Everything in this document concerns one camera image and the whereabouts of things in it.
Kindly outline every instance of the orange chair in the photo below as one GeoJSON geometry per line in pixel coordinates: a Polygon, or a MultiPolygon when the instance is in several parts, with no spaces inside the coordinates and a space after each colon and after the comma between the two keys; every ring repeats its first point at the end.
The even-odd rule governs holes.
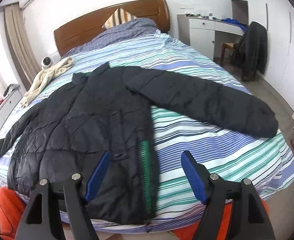
{"type": "Polygon", "coordinates": [[[222,45],[222,55],[220,57],[220,66],[223,66],[224,57],[225,57],[225,49],[234,50],[234,43],[224,43],[222,45]]]}

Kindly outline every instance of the striped pillow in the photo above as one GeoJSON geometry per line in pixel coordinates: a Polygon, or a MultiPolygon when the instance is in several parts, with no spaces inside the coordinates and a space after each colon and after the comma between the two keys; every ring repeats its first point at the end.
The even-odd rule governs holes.
{"type": "Polygon", "coordinates": [[[133,19],[137,19],[137,17],[134,15],[131,15],[129,12],[125,11],[124,9],[119,8],[112,14],[112,16],[109,17],[109,19],[105,22],[105,24],[102,27],[108,30],[111,27],[123,24],[125,22],[129,22],[133,19]]]}

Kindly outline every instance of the wooden headboard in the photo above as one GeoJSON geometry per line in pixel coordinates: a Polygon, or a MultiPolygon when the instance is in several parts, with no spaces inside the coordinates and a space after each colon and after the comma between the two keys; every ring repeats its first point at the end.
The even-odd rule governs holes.
{"type": "Polygon", "coordinates": [[[54,31],[56,45],[62,56],[70,49],[91,41],[105,31],[103,24],[118,8],[137,17],[153,19],[164,33],[170,30],[169,12],[165,0],[138,0],[105,7],[87,13],[54,31]]]}

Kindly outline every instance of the black cable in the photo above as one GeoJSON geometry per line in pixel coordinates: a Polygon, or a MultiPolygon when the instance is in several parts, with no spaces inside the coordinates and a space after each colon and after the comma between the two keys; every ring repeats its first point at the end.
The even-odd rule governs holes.
{"type": "Polygon", "coordinates": [[[2,234],[2,233],[0,233],[0,235],[2,235],[2,236],[9,236],[9,235],[11,235],[11,233],[12,233],[12,231],[13,231],[13,226],[12,226],[10,220],[8,219],[8,217],[6,216],[5,212],[3,211],[3,208],[2,208],[2,206],[1,206],[1,204],[0,204],[0,208],[1,208],[3,214],[5,215],[6,219],[8,220],[8,222],[9,222],[9,224],[10,224],[10,226],[11,226],[11,231],[10,231],[10,233],[8,233],[8,234],[2,234]]]}

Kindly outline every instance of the fluffy towel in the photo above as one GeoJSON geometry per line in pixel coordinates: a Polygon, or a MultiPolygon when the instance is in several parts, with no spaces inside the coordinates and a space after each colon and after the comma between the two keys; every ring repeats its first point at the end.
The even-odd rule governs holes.
{"type": "Polygon", "coordinates": [[[65,73],[68,69],[72,67],[74,59],[71,57],[66,57],[59,61],[56,65],[41,70],[31,85],[28,92],[25,93],[23,99],[21,100],[21,106],[26,107],[44,90],[44,88],[50,83],[52,79],[65,73]]]}

